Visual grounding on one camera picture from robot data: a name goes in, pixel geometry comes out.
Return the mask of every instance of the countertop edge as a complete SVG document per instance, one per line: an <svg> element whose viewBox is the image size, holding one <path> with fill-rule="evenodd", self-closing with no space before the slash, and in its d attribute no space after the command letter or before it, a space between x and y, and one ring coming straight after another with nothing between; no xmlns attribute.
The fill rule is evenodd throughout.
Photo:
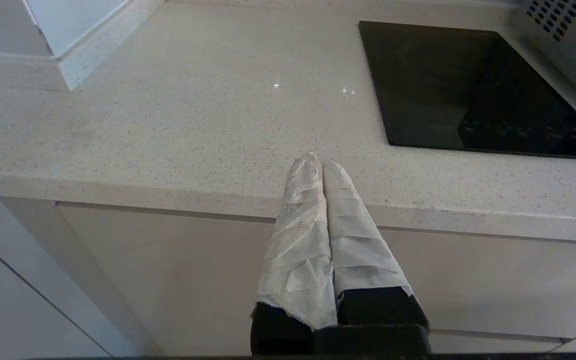
<svg viewBox="0 0 576 360"><path fill-rule="evenodd" d="M282 205L280 195L278 194L277 198L268 198L242 194L202 193L182 188L151 188L0 173L2 197L262 219L274 219L277 216ZM431 209L374 203L366 203L366 207L377 226L382 229L576 242L576 218L570 216Z"/></svg>

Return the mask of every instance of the kitchen countertop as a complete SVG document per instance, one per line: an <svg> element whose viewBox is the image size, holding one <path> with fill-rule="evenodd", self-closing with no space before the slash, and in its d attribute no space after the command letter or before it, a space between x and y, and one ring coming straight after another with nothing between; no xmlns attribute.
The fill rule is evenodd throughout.
<svg viewBox="0 0 576 360"><path fill-rule="evenodd" d="M378 226L576 241L576 159L386 141L359 20L498 30L576 108L509 7L290 4L168 1L75 91L0 88L0 196L270 218L315 151Z"/></svg>

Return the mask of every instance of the microwave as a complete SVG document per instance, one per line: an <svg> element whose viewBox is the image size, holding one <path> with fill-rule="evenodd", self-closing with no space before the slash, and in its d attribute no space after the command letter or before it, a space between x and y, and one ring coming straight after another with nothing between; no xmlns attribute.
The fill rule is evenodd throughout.
<svg viewBox="0 0 576 360"><path fill-rule="evenodd" d="M524 0L514 25L576 86L576 0Z"/></svg>

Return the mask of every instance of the backsplash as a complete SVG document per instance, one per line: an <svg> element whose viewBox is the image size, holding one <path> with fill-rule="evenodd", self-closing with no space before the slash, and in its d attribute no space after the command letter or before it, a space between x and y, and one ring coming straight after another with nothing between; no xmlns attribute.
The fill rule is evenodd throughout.
<svg viewBox="0 0 576 360"><path fill-rule="evenodd" d="M177 0L186 3L236 5L241 7L327 11L333 13L361 13L368 9L388 7L389 3L457 3L470 5L501 5L517 7L521 0Z"/></svg>

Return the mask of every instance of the black glass cooktop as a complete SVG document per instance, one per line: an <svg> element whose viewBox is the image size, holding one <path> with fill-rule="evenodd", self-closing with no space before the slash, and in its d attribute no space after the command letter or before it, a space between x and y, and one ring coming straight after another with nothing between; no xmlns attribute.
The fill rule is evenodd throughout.
<svg viewBox="0 0 576 360"><path fill-rule="evenodd" d="M498 33L359 32L390 145L576 158L576 111Z"/></svg>

